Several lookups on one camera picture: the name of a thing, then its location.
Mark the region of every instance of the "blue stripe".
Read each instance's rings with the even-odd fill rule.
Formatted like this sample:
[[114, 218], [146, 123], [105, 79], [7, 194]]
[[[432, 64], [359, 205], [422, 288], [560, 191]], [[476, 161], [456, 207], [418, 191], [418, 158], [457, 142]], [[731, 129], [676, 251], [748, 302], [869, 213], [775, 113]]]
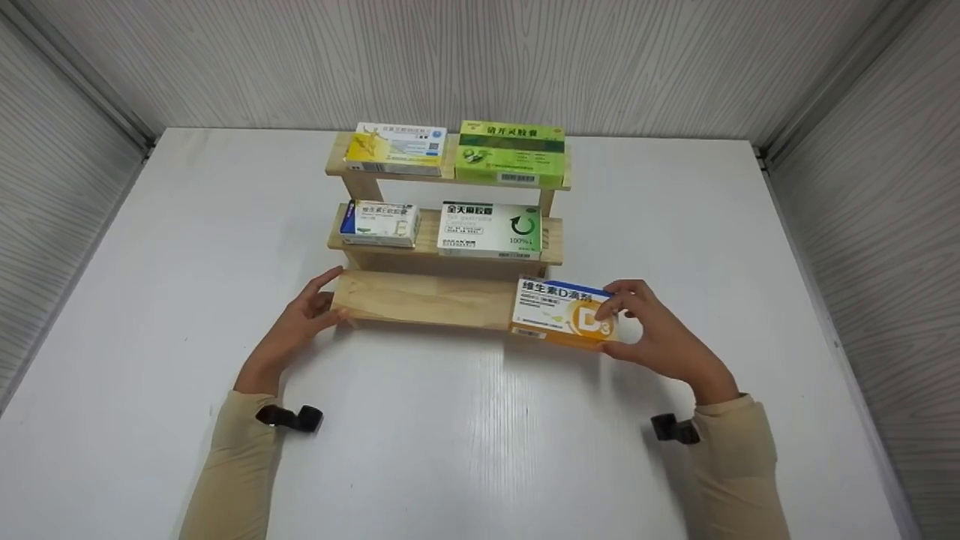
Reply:
[[543, 282], [543, 284], [544, 284], [544, 285], [553, 285], [553, 286], [555, 286], [555, 287], [563, 287], [563, 288], [565, 288], [565, 289], [570, 289], [570, 290], [577, 290], [577, 291], [580, 291], [580, 292], [586, 292], [586, 293], [593, 294], [593, 295], [596, 295], [596, 296], [602, 296], [602, 297], [604, 297], [604, 298], [610, 298], [611, 296], [613, 296], [611, 293], [609, 293], [609, 292], [607, 292], [607, 291], [605, 291], [605, 290], [600, 290], [600, 289], [595, 289], [595, 288], [590, 288], [590, 287], [584, 287], [583, 285], [575, 285], [575, 284], [573, 284], [573, 283], [555, 282], [555, 281], [553, 281], [553, 280], [550, 280], [549, 282]]
[[340, 222], [340, 234], [355, 234], [356, 224], [356, 203], [350, 201], [347, 203], [347, 211], [344, 212], [344, 220]]

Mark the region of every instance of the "yellow medicine box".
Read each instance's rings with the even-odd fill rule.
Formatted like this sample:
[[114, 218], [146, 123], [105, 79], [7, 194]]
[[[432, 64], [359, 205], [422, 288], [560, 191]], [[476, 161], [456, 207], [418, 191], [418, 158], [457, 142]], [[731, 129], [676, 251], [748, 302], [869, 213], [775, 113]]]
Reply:
[[446, 128], [360, 122], [344, 162], [354, 171], [440, 176], [445, 144]]
[[593, 349], [617, 339], [617, 315], [599, 321], [596, 311], [611, 294], [555, 280], [521, 276], [510, 332], [560, 345]]

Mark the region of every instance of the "green arrow logo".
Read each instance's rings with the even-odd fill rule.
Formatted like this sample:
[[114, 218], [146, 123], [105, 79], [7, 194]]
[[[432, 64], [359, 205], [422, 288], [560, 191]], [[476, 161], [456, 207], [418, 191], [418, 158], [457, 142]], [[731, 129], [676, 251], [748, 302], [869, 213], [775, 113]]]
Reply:
[[517, 234], [526, 235], [526, 234], [532, 233], [534, 231], [534, 228], [537, 226], [537, 224], [535, 224], [534, 220], [530, 219], [529, 217], [527, 218], [527, 221], [530, 222], [530, 229], [527, 229], [526, 231], [521, 231], [516, 227], [517, 225], [520, 224], [520, 216], [513, 217], [510, 219], [510, 228], [513, 229], [514, 233], [517, 233]]

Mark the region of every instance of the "white table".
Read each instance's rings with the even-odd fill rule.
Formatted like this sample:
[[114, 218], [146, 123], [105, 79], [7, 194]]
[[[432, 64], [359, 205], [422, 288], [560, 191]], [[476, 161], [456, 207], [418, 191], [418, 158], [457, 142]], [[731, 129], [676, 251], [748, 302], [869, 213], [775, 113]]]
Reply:
[[[232, 379], [310, 277], [347, 197], [332, 134], [166, 132], [0, 418], [4, 538], [171, 538]], [[798, 539], [899, 538], [855, 397], [745, 141], [572, 137], [562, 280], [645, 278], [767, 407]], [[386, 183], [387, 200], [536, 191]], [[689, 391], [489, 331], [325, 335], [284, 403], [270, 537], [685, 538]]]

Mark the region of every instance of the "hand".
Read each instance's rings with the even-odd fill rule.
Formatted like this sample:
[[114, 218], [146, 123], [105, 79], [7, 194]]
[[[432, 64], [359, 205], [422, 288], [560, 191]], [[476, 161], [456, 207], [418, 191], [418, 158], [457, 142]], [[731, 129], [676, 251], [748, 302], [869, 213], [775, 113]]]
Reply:
[[310, 280], [300, 295], [287, 305], [247, 358], [237, 376], [234, 390], [244, 394], [275, 396], [279, 390], [280, 376], [293, 363], [297, 353], [321, 330], [336, 326], [348, 318], [345, 309], [330, 311], [333, 293], [320, 290], [343, 271], [343, 266], [337, 266]]
[[598, 320], [626, 311], [643, 325], [637, 343], [605, 341], [601, 351], [690, 385], [697, 405], [734, 400], [740, 393], [727, 366], [660, 303], [644, 280], [619, 280], [604, 290], [613, 294], [596, 313]]

